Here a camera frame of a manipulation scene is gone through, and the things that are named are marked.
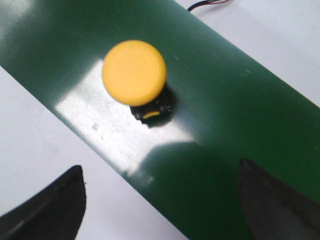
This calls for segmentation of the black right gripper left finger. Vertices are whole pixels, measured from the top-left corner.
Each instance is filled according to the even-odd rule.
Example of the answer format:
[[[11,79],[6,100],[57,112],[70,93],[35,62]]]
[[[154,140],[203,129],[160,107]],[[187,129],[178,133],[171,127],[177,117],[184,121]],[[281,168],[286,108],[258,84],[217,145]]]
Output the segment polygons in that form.
[[[80,165],[74,165],[36,195],[0,217],[2,240],[74,240],[86,211]]]

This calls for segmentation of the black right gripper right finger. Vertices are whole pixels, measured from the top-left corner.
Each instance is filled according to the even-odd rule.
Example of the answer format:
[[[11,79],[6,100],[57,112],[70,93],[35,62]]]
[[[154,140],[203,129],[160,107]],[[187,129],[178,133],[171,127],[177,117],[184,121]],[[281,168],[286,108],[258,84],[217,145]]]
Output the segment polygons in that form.
[[[249,159],[239,162],[237,192],[255,240],[318,240],[320,205]]]

